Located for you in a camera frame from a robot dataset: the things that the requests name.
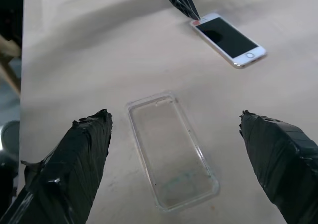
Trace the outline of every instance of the home button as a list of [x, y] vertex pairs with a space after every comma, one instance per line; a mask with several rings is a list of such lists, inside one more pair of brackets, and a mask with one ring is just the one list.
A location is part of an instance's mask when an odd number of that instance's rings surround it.
[[247, 54], [246, 54], [246, 56], [247, 56], [248, 58], [250, 58], [250, 59], [252, 59], [252, 58], [254, 58], [254, 57], [255, 57], [255, 55], [254, 55], [254, 54], [252, 54], [252, 53], [247, 53]]

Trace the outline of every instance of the clear phone case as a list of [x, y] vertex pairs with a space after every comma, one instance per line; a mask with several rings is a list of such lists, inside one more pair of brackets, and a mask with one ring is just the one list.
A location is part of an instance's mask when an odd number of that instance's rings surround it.
[[218, 193], [219, 183], [171, 92], [127, 106], [139, 154], [160, 210], [180, 210]]

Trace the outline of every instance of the table surface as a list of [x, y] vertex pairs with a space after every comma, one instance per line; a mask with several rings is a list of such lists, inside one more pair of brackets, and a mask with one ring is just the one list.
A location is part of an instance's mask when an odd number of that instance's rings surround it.
[[[194, 2], [268, 56], [234, 69], [168, 0], [25, 0], [20, 159], [42, 160], [73, 120], [103, 108], [113, 115], [89, 224], [285, 224], [253, 173], [239, 115], [289, 122], [318, 142], [318, 1]], [[221, 185], [219, 196], [176, 215], [156, 211], [125, 108], [164, 90], [179, 98]]]

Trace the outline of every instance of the floor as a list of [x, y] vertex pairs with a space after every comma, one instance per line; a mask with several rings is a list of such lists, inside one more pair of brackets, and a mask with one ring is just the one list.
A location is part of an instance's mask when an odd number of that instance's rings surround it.
[[[10, 65], [21, 78], [21, 60], [12, 60]], [[0, 126], [13, 120], [20, 120], [20, 99], [0, 77]]]

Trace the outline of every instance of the black phone screen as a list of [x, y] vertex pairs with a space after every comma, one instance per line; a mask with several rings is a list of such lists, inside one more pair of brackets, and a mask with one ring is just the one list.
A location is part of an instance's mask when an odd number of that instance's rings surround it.
[[232, 58], [258, 47], [221, 18], [200, 24], [197, 28]]

